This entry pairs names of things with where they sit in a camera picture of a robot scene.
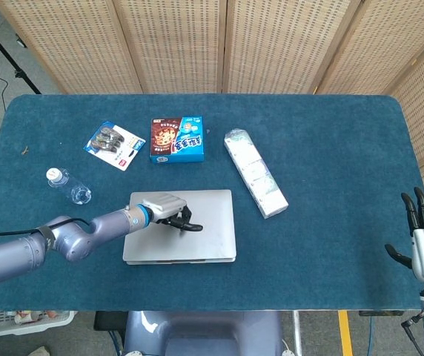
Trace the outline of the blue binder clip blister pack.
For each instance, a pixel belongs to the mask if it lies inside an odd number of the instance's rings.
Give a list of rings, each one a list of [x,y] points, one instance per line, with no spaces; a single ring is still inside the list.
[[[106,121],[96,129],[83,149],[103,162],[126,171],[145,143],[145,139]]]

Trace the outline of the black box under table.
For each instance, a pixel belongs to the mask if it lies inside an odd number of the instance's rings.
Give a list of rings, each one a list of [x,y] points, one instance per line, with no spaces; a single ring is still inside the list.
[[[127,311],[97,311],[93,321],[95,331],[125,332]]]

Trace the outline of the clear plastic water bottle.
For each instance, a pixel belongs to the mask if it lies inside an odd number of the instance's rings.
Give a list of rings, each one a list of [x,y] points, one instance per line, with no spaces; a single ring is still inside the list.
[[[48,185],[77,205],[88,204],[91,190],[65,168],[49,168],[46,172]]]

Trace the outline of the woven folding screen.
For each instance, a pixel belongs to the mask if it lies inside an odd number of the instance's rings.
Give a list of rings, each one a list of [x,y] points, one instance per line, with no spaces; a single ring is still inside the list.
[[[388,94],[424,183],[424,0],[0,0],[63,93]]]

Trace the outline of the white plastic basket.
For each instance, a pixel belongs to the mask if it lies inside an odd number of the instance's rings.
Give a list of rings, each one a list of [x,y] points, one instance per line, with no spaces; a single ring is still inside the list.
[[[44,332],[70,324],[77,311],[0,311],[0,337]]]

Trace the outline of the silver laptop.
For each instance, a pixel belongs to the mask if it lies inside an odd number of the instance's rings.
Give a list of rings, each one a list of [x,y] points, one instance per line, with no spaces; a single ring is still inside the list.
[[[171,191],[187,202],[199,232],[151,223],[125,237],[123,260],[128,265],[232,263],[236,259],[233,200],[229,190]]]

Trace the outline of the white tissue pack sleeve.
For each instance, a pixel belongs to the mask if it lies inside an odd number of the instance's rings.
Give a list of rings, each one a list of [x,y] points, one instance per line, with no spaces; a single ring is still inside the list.
[[[267,219],[286,210],[288,201],[248,132],[238,128],[229,131],[224,145],[262,216]]]

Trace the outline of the blue cookie box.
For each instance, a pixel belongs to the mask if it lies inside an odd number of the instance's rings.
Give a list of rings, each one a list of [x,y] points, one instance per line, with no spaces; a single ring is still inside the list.
[[[155,164],[203,162],[205,135],[202,116],[152,119],[149,157]]]

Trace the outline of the blue table cloth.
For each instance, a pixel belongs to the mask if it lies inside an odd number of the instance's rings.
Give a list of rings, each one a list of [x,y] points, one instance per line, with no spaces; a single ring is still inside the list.
[[[120,171],[83,149],[104,121],[148,138],[159,117],[202,116],[205,160]],[[248,132],[288,201],[265,219],[224,145]],[[48,185],[65,168],[91,190],[77,205]],[[233,263],[129,266],[117,239],[0,283],[0,309],[415,309],[421,286],[385,251],[411,253],[401,193],[422,180],[399,102],[351,95],[22,95],[0,129],[0,231],[89,220],[134,191],[228,189]]]

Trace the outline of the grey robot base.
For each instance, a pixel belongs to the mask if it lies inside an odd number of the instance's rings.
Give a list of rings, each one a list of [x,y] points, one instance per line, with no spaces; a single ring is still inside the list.
[[[122,356],[282,356],[277,311],[130,311]]]

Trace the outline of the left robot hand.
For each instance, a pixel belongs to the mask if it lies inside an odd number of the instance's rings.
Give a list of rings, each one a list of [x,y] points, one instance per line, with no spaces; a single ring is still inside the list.
[[[200,232],[203,226],[191,223],[192,212],[187,202],[165,192],[146,194],[139,203],[148,213],[151,223],[169,225],[181,231]]]

